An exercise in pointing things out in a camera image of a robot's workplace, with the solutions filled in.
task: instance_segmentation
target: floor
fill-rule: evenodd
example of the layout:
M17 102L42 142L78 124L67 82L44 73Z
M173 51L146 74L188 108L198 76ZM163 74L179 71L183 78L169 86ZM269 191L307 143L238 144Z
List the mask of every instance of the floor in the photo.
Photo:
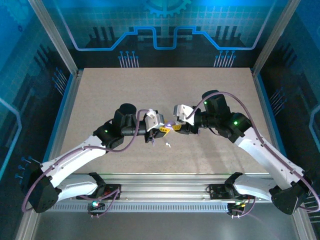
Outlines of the floor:
M154 109L174 120L177 104L194 106L209 90L235 94L247 106L259 131L270 140L249 68L85 68L72 109L61 153L82 143L123 103ZM226 98L232 112L244 112ZM77 173L265 173L246 152L228 139L203 129L200 135L170 132L145 144L143 137L123 153L108 153ZM124 140L124 147L130 138Z
M293 217L267 203L241 219L226 213L108 213L91 219L80 212L45 212L33 240L298 240Z

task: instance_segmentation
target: white object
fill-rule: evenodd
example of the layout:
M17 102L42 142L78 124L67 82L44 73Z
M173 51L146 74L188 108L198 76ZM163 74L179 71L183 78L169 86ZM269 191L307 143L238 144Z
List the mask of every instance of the white object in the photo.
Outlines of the white object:
M271 202L271 194L269 189L276 186L273 179L263 179L241 175L234 181L235 190L241 195L251 195L262 198Z
M158 129L165 125L164 116L152 109L149 109L149 111L146 113L146 118L144 121L147 132L149 132L151 129Z
M268 145L279 157L282 158L288 165L290 165L299 175L303 176L303 169L283 156L274 146L263 138L266 145ZM274 157L258 139L254 129L250 127L244 132L244 137L239 137L235 144L250 154L260 165L267 170L275 183L282 189L291 188L292 182L297 183L300 179L292 174L289 169L284 166L276 157Z
M101 140L97 136L89 136L89 138L81 143L79 146L76 146L74 149L82 148L84 146L98 146L104 147L101 145ZM44 172L47 170L52 164L54 164L57 160L61 157L66 155L67 153L71 152L72 150L66 152L65 154L50 160L46 161L42 164L41 170ZM77 153L72 154L71 156L64 159L62 162L59 163L53 170L51 170L46 176L51 176L51 183L53 187L57 187L66 177L72 174L74 171L81 168L83 165L89 163L90 161L103 156L106 154L105 150L102 149L85 149L83 151L79 151Z
M97 187L96 180L90 175L71 175L57 186L62 191L57 202L79 195L91 195Z
M176 116L179 122L186 122L191 125L195 124L195 115L192 115L188 120L187 117L190 116L194 109L187 105L176 105L174 107L173 115Z

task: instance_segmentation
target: cable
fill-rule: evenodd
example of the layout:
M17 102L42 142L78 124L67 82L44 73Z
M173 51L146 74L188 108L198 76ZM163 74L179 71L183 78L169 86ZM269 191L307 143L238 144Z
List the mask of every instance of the cable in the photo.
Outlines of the cable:
M92 218L93 218L93 217L95 217L95 218L100 218L101 216L105 215L105 214L109 211L109 209L111 208L111 206L114 204L116 198L118 197L119 193L120 193L120 190L119 190L119 188L117 188L117 189L114 190L113 192L111 192L111 193L109 193L108 195L103 196L103 197L89 198L89 197L86 197L86 196L84 196L84 195L81 195L80 197L82 197L82 198L84 198L84 199L86 199L86 200L99 201L99 200L106 199L106 198L108 198L108 197L110 197L110 196L112 196L112 195L114 194L114 197L113 197L113 199L112 199L112 202L110 203L110 205L107 207L107 209L106 209L103 213L97 213L96 215L93 215L93 214L91 214L90 212L88 212L89 214L91 214L91 217L92 217Z
M238 213L243 213L243 211L239 210L239 209L233 209L233 211L238 212ZM252 215L251 213L248 213L248 216L254 218L255 220L257 220L258 222L260 222L262 225L266 226L266 228L269 229L269 232L276 238L276 239L281 239L281 237L276 234L270 227L268 227L259 217Z
M256 204L256 198L253 199L253 203L252 203L250 209L247 212L244 212L244 211L241 211L241 210L238 210L238 209L233 209L232 211L241 212L242 214L239 215L239 218L242 218L242 217L248 215L252 211L252 209L254 209L255 204Z
M249 112L249 110L247 109L247 107L245 106L245 104L239 99L237 98L235 95L226 92L226 91L219 91L219 92L214 92L209 94L208 96L206 96L205 98L203 98L198 105L193 109L193 111L190 113L189 116L187 116L185 119L188 120L189 118L191 118L191 116L193 116L195 114L195 112L197 111L197 109L199 108L199 106L206 101L207 99L216 96L216 95L225 95L225 96L229 96L233 99L235 99L240 105L241 107L244 109L246 115L248 116L249 120L251 121L252 124L252 128L257 136L257 138L259 139L259 141L261 142L261 144L269 151L269 153L271 153L278 161L280 161L291 173L293 173L296 177L298 177L305 185L306 187L310 190L310 192L314 195L314 198L317 202L317 207L312 207L312 208L307 208L307 207L303 207L303 206L299 206L299 208L304 209L306 211L308 211L309 213L316 213L320 210L320 198L318 196L318 194L316 193L316 191L313 189L313 187L308 183L307 180L304 179L303 176L301 176L298 172L296 172L296 170L294 168L292 168L289 164L287 164L280 156L278 156L278 154L276 154L266 143L265 141L262 139L259 130Z
M210 132L212 132L214 135L220 136L220 134L215 133L215 132L212 130L212 128L211 128L211 127L208 127L208 129L209 129L209 130L210 130Z
M87 149L100 149L100 150L104 150L104 151L107 151L107 152L111 152L111 153L122 153L123 151L127 150L131 144L134 142L134 140L136 139L137 135L138 135L138 131L139 131L139 125L140 125L140 113L141 112L148 112L148 110L146 109L141 109L138 111L137 113L137 121L136 121L136 127L135 127L135 131L134 131L134 135L131 139L131 141L128 143L127 146L125 146L124 148L122 149L119 149L119 150L114 150L114 149L111 149L111 148L106 148L106 147L100 147L100 146L83 146L83 147L79 147L79 148L76 148L70 152L68 152L67 154L65 154L64 156L62 156L59 160L57 160L54 164L52 164L50 167L48 167L47 170L45 170L39 177L37 180L34 181L34 183L31 185L31 187L29 188L28 192L26 193L25 197L24 197L24 200L22 202L22 206L21 206L21 210L22 212L26 213L28 211L31 211L33 208L29 208L29 209L26 209L27 207L27 203L28 203L28 199L32 193L32 191L35 189L36 185L41 181L41 179L46 176L50 171L52 171L53 169L55 169L55 167L57 165L59 165L63 160L65 160L67 157L73 155L73 154L76 154L78 152L81 152L81 151L84 151L84 150L87 150Z

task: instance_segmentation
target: metal pillar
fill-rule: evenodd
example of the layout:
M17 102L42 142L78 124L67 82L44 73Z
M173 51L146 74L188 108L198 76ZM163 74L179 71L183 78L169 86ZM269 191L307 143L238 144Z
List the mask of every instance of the metal pillar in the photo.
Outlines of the metal pillar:
M78 68L73 60L70 52L67 49L56 25L54 24L53 20L51 19L46 7L44 6L41 0L28 0L31 7L33 8L35 14L39 18L42 26L44 27L46 33L48 34L49 38L51 39L53 45L57 49L58 53L60 54L64 64L69 69L70 73L73 76L76 76Z
M295 13L300 1L301 0L289 0L284 7L278 21L276 22L268 40L266 41L259 57L257 58L253 66L253 76L257 76L260 73L280 36L288 25L292 15Z

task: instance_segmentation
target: yellow object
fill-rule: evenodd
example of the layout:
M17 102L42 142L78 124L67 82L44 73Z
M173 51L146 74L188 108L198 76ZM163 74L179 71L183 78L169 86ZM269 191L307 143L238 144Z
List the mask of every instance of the yellow object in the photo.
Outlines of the yellow object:
M180 130L181 129L181 124L180 125L173 125L172 126L172 129L174 130L174 131L178 131L178 130ZM164 127L164 126L161 126L161 127L159 127L159 130L161 131L161 132L163 132L163 133L165 133L165 135L164 135L164 137L170 132L170 128L166 128L166 127Z
M173 130L178 131L178 130L181 129L181 124L179 124L179 125L173 125L172 128L173 128Z

